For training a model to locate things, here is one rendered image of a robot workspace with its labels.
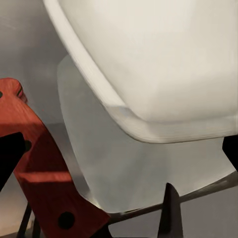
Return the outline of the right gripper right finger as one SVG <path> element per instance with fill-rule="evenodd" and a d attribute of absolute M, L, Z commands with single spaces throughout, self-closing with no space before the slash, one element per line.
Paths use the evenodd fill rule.
<path fill-rule="evenodd" d="M 238 172 L 238 135 L 224 137 L 222 149 Z"/>

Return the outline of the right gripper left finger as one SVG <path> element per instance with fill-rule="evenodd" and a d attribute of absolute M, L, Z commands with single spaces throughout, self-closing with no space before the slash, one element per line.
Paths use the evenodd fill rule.
<path fill-rule="evenodd" d="M 25 151 L 21 132 L 0 137 L 0 192 Z"/>

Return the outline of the parer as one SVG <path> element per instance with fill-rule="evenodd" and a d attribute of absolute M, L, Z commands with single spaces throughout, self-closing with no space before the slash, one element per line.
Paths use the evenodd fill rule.
<path fill-rule="evenodd" d="M 0 79 L 0 137 L 23 134 L 26 151 L 13 172 L 45 237 L 113 238 L 109 215 L 76 190 L 53 136 L 22 95 L 17 79 Z"/>

